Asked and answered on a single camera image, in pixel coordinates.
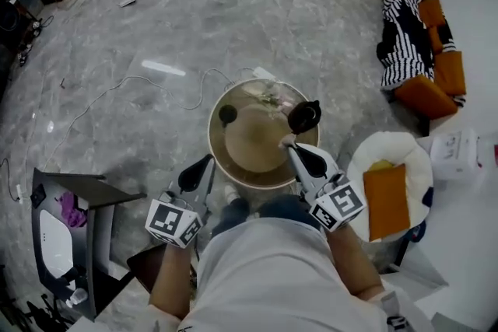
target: white box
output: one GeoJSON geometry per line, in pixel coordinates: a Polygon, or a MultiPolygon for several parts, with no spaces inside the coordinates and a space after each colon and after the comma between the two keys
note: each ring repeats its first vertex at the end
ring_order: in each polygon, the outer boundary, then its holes
{"type": "Polygon", "coordinates": [[[146,230],[165,243],[185,248],[202,227],[194,211],[153,199],[147,215],[146,230]]]}
{"type": "Polygon", "coordinates": [[[430,148],[434,179],[460,180],[477,170],[477,134],[472,129],[434,137],[430,148]]]}
{"type": "Polygon", "coordinates": [[[356,184],[349,181],[317,198],[310,209],[310,215],[331,232],[349,223],[365,207],[365,197],[356,184]]]}

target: power strip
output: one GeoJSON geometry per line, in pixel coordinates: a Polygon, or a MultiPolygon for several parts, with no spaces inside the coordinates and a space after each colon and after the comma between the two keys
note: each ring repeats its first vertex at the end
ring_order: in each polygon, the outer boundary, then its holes
{"type": "Polygon", "coordinates": [[[19,197],[20,204],[23,204],[24,201],[28,201],[30,199],[30,197],[28,197],[27,193],[25,191],[23,191],[23,189],[21,188],[21,184],[17,184],[16,189],[17,189],[17,196],[19,197]]]}
{"type": "Polygon", "coordinates": [[[120,7],[125,7],[125,6],[127,6],[127,5],[132,4],[132,3],[135,3],[135,0],[124,0],[124,1],[122,1],[122,2],[119,4],[119,6],[120,6],[120,7]]]}
{"type": "Polygon", "coordinates": [[[252,72],[252,75],[259,79],[277,80],[274,75],[262,67],[256,67],[256,69],[252,72]]]}

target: black knob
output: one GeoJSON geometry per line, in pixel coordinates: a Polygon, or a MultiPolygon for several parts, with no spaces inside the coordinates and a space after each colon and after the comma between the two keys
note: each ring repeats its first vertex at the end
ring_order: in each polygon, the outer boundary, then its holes
{"type": "Polygon", "coordinates": [[[224,105],[219,109],[218,117],[224,128],[237,119],[237,109],[232,105],[224,105]]]}
{"type": "Polygon", "coordinates": [[[287,117],[290,130],[298,135],[314,128],[321,118],[321,108],[318,100],[297,104],[287,117]]]}

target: white cable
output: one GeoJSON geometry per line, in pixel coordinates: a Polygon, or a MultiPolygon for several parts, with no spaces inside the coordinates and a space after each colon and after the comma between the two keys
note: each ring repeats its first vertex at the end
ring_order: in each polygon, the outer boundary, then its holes
{"type": "MultiPolygon", "coordinates": [[[[236,78],[236,81],[237,81],[237,80],[239,80],[239,79],[242,79],[242,73],[240,73],[240,72],[242,72],[242,71],[252,71],[252,72],[254,72],[254,68],[242,67],[242,68],[237,69],[237,72],[236,72],[236,73],[237,73],[237,75],[240,75],[240,77],[239,77],[239,78],[236,78]]],[[[228,90],[228,88],[229,88],[230,86],[233,86],[233,85],[235,85],[235,82],[231,82],[231,83],[229,83],[228,85],[226,85],[226,86],[225,86],[225,89],[224,89],[224,90],[225,90],[225,91],[227,91],[227,90],[228,90]]]]}
{"type": "Polygon", "coordinates": [[[155,87],[159,87],[161,90],[164,90],[165,92],[167,92],[171,98],[173,99],[173,101],[180,107],[180,108],[183,108],[184,110],[195,110],[196,108],[198,108],[201,103],[202,103],[202,98],[203,98],[203,94],[202,94],[202,88],[204,87],[204,81],[205,81],[205,77],[207,76],[207,74],[209,74],[211,71],[216,71],[218,72],[220,75],[222,75],[226,80],[228,80],[228,82],[230,82],[230,84],[234,84],[234,81],[232,81],[232,79],[230,79],[228,76],[226,76],[223,72],[221,72],[219,69],[216,69],[216,68],[210,68],[208,69],[206,72],[204,72],[204,75],[202,76],[202,79],[201,79],[201,88],[200,88],[200,96],[199,96],[199,101],[193,106],[193,107],[186,107],[185,105],[182,105],[178,102],[178,100],[174,97],[173,93],[169,90],[169,89],[166,89],[165,87],[162,87],[161,85],[158,85],[157,83],[154,83],[153,81],[151,81],[150,79],[147,79],[147,78],[144,78],[143,76],[134,76],[134,75],[131,75],[131,76],[126,76],[125,78],[123,78],[116,86],[114,87],[110,87],[109,89],[105,90],[104,92],[102,92],[102,94],[100,94],[94,101],[92,101],[86,108],[85,110],[80,114],[78,115],[76,118],[73,119],[73,121],[71,122],[71,124],[69,125],[68,127],[68,130],[65,132],[65,135],[64,135],[64,138],[55,146],[54,148],[54,151],[52,151],[51,155],[48,157],[46,163],[45,163],[45,166],[42,170],[45,170],[47,168],[47,165],[48,163],[50,162],[50,160],[54,157],[55,155],[55,152],[58,150],[58,148],[64,144],[64,142],[66,141],[66,139],[68,138],[69,136],[69,132],[71,131],[71,128],[72,128],[72,125],[80,118],[82,117],[84,114],[86,114],[88,112],[88,110],[90,109],[90,107],[97,101],[99,100],[102,96],[104,96],[107,92],[110,92],[111,90],[115,90],[117,89],[118,87],[120,87],[123,83],[125,83],[128,79],[142,79],[142,80],[145,80],[147,81],[148,83],[150,83],[151,85],[155,86],[155,87]]]}

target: orange sofa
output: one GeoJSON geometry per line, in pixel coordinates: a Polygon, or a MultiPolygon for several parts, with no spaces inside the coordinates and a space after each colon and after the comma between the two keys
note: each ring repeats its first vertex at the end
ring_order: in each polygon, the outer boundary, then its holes
{"type": "Polygon", "coordinates": [[[394,90],[397,100],[419,116],[430,120],[456,114],[458,107],[452,96],[465,94],[461,52],[442,52],[443,46],[436,25],[440,24],[443,14],[442,10],[437,10],[437,7],[440,9],[439,0],[423,0],[419,4],[420,18],[427,25],[427,34],[430,36],[433,50],[434,82],[423,75],[418,75],[394,90]]]}

